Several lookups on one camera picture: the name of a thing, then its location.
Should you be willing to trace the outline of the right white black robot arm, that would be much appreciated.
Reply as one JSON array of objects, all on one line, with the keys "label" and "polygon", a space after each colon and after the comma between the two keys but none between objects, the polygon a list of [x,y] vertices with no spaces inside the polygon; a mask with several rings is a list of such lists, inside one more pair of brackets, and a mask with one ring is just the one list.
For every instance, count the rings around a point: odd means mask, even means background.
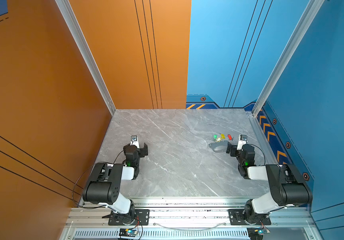
[{"label": "right white black robot arm", "polygon": [[247,180],[266,181],[269,192],[250,199],[243,209],[229,210],[232,225],[270,225],[270,213],[286,207],[312,203],[313,195],[295,165],[255,165],[255,146],[228,143],[226,153],[237,158],[240,175]]}]

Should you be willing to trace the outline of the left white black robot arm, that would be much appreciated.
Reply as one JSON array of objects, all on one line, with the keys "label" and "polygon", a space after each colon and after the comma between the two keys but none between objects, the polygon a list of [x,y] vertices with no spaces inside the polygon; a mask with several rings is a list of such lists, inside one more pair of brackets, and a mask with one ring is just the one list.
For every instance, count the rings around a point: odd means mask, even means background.
[{"label": "left white black robot arm", "polygon": [[82,198],[85,202],[111,210],[103,216],[110,226],[138,225],[145,211],[137,213],[134,202],[120,193],[122,181],[136,180],[140,173],[140,159],[148,155],[148,145],[139,148],[135,144],[124,146],[123,163],[96,163],[86,182]]}]

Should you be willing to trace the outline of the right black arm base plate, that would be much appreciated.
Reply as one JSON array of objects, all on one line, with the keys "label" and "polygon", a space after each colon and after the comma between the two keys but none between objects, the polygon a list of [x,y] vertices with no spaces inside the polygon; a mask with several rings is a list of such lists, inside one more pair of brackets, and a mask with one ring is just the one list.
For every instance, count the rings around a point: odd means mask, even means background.
[{"label": "right black arm base plate", "polygon": [[269,215],[256,214],[254,211],[246,213],[244,209],[229,209],[228,210],[230,223],[232,226],[241,225],[265,225],[272,224]]}]

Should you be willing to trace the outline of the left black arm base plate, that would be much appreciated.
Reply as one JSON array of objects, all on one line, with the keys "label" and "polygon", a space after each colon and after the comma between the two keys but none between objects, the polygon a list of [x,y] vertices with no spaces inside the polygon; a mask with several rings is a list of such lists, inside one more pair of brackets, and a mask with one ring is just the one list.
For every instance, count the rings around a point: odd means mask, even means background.
[{"label": "left black arm base plate", "polygon": [[140,226],[148,226],[150,220],[150,210],[147,209],[135,209],[130,216],[112,214],[108,220],[109,226],[135,226],[139,224]]}]

